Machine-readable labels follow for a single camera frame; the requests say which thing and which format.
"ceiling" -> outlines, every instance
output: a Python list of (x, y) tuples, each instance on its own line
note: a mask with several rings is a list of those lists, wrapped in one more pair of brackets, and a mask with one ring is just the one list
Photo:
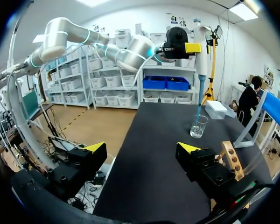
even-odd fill
[[(112, 0), (91, 9), (75, 0), (35, 0), (22, 17), (14, 47), (14, 62), (17, 63), (18, 60), (25, 58), (35, 49), (37, 44), (32, 43), (33, 39), (45, 30), (49, 20), (56, 17), (67, 17), (73, 23), (81, 24), (95, 17), (125, 8), (174, 4), (198, 8), (219, 15), (226, 20), (229, 19), (230, 22), (235, 23), (257, 39), (271, 53), (277, 64), (280, 65), (280, 41), (274, 34), (275, 32), (270, 24), (266, 21), (265, 14), (260, 12), (259, 18), (252, 21), (243, 21), (233, 13), (227, 14), (227, 8), (232, 7), (237, 2), (238, 0)], [(6, 67), (11, 36), (12, 30), (7, 33), (7, 37), (1, 46), (0, 70)]]

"white wall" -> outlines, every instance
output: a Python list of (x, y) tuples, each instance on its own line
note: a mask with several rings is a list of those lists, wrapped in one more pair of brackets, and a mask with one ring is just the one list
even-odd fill
[[(187, 28), (194, 26), (193, 19), (200, 18), (202, 23), (211, 26), (213, 29), (219, 24), (218, 17), (207, 12), (189, 7), (178, 6), (147, 6), (131, 8), (104, 15), (95, 20), (88, 21), (82, 26), (93, 29), (93, 25), (105, 27), (106, 32), (114, 37), (116, 29), (131, 29), (135, 33), (135, 24), (142, 23), (142, 29), (148, 33), (165, 33), (166, 27), (170, 26), (171, 14), (183, 17)], [(224, 33), (224, 40), (227, 39), (228, 22), (220, 18), (221, 27)], [(214, 81), (214, 94), (217, 97), (220, 81), (222, 78), (224, 64), (223, 40), (219, 40), (217, 48), (217, 63)], [(231, 83), (245, 81), (249, 75), (264, 76), (264, 65), (267, 65), (274, 74), (277, 74), (278, 67), (270, 54), (250, 35), (236, 25), (229, 23), (228, 40), (225, 50), (225, 75), (222, 101), (225, 101), (231, 90)]]

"blue storage bin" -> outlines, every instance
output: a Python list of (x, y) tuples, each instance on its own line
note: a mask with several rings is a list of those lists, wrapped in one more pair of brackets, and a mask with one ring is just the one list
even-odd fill
[(48, 64), (47, 66), (46, 66), (46, 71), (49, 71), (51, 69), (51, 67), (50, 67), (50, 65)]
[(49, 66), (50, 66), (50, 69), (56, 68), (56, 60), (51, 61), (50, 64), (49, 64)]
[(58, 58), (58, 64), (61, 64), (63, 62), (66, 62), (66, 56)]
[(144, 89), (160, 89), (166, 88), (166, 79), (164, 76), (146, 76), (143, 79)]
[(190, 83), (183, 77), (166, 77), (166, 88), (187, 91), (190, 88)]

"ceiling light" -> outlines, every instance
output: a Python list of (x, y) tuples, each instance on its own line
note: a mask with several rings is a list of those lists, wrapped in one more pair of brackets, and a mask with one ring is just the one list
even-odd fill
[(229, 10), (241, 17), (245, 21), (258, 18), (258, 16), (243, 3), (237, 4)]
[(37, 35), (34, 40), (32, 41), (32, 43), (39, 43), (39, 42), (43, 42), (45, 39), (45, 35), (44, 34), (39, 34)]
[(93, 7), (104, 4), (111, 0), (76, 0), (76, 1), (88, 6), (90, 8), (93, 8)]

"blue foam pad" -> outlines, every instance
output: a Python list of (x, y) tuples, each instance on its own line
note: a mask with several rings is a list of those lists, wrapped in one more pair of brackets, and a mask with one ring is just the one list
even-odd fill
[(267, 93), (265, 102), (262, 108), (278, 123), (280, 126), (280, 100)]

